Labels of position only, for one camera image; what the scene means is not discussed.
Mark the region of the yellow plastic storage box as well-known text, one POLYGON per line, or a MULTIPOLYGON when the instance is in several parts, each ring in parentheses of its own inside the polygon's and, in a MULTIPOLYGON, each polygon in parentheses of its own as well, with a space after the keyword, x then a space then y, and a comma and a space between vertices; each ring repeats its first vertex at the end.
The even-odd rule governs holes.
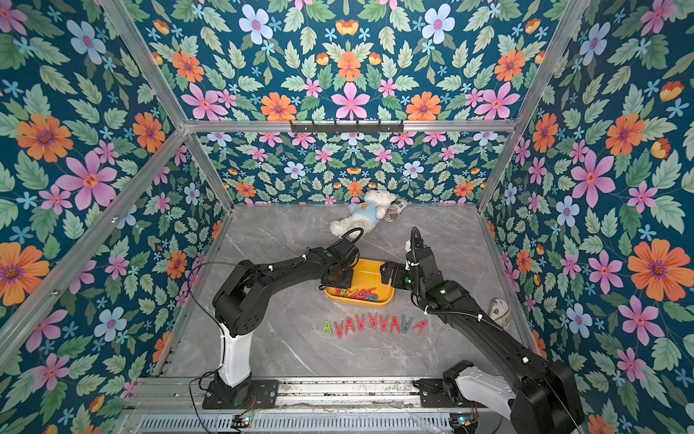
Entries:
POLYGON ((335 303, 370 309, 381 309, 393 300, 395 289, 381 282, 383 261, 359 260, 354 267, 352 286, 348 289, 327 288, 325 294, 335 303))

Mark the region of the red clothespin placed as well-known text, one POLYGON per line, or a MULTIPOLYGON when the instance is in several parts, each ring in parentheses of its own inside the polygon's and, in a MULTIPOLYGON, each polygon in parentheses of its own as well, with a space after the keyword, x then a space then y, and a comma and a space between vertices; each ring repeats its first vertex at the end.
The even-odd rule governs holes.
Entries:
POLYGON ((355 327, 354 327, 354 322, 352 321, 352 318, 347 318, 346 323, 345 323, 345 327, 344 327, 344 334, 345 334, 345 336, 355 334, 355 327))
POLYGON ((389 327, 389 323, 390 323, 390 317, 389 316, 379 315, 379 324, 380 324, 381 331, 383 333, 385 333, 387 331, 387 329, 389 327))
POLYGON ((359 331, 363 332, 365 329, 365 314, 361 314, 361 316, 356 316, 355 320, 359 331))
POLYGON ((370 320, 370 324, 372 325, 372 328, 377 329, 378 325, 379 325, 379 315, 378 314, 373 315, 372 313, 369 313, 368 317, 370 320))
POLYGON ((419 323, 417 323, 417 325, 414 325, 414 327, 412 327, 412 331, 417 333, 418 336, 421 336, 424 330, 426 329, 427 325, 428 321, 422 320, 419 323))
POLYGON ((390 334, 400 334, 401 333, 401 327, 399 324, 399 320, 396 316, 393 316, 390 320, 390 334))
POLYGON ((334 322, 334 332, 336 336, 341 339, 344 335, 344 322, 341 321, 340 323, 334 322))

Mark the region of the teal clothespin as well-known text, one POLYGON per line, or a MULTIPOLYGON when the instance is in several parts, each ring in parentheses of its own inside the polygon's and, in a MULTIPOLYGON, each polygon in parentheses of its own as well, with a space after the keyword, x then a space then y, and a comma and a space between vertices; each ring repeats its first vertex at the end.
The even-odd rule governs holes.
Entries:
POLYGON ((407 334, 408 331, 411 329, 412 322, 413 322, 413 316, 410 316, 409 318, 406 318, 403 316, 401 318, 401 333, 402 334, 407 334))

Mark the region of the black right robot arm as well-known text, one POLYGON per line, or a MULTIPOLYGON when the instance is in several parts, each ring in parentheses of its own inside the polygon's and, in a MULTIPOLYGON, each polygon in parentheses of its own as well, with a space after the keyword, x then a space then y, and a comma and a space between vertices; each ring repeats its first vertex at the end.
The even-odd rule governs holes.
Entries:
POLYGON ((571 369, 533 352, 494 321, 461 284, 444 278, 419 229, 403 263, 381 266, 381 280, 407 290, 416 307, 465 336, 497 374, 463 360, 443 375, 450 403, 471 401, 508 420, 518 433, 572 433, 585 421, 571 369))

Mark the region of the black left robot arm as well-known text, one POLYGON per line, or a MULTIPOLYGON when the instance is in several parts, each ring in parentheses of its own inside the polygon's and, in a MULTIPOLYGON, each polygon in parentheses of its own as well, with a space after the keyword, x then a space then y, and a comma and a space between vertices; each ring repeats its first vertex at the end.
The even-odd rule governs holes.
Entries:
POLYGON ((330 246, 308 248, 296 258, 235 264, 213 297, 213 311, 208 314, 220 330, 220 366, 214 382, 233 389, 249 380, 253 332, 278 292, 309 280, 317 280, 321 290, 350 289, 360 259, 356 242, 363 235, 364 229, 358 227, 338 236, 330 246))

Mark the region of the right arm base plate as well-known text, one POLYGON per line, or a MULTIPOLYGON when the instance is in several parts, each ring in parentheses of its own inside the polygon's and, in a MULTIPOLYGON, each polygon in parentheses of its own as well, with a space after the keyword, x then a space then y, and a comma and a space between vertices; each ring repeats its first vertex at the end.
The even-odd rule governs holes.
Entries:
POLYGON ((463 408, 469 405, 457 392, 445 388, 442 379, 422 378, 412 382, 423 408, 463 408))

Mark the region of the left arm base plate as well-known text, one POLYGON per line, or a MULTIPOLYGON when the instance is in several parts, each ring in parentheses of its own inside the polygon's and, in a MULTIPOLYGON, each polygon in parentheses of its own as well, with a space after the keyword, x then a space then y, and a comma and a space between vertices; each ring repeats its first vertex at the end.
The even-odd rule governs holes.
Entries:
POLYGON ((204 410, 272 409, 278 399, 277 380, 244 380, 230 387, 222 380, 213 380, 202 403, 204 410))

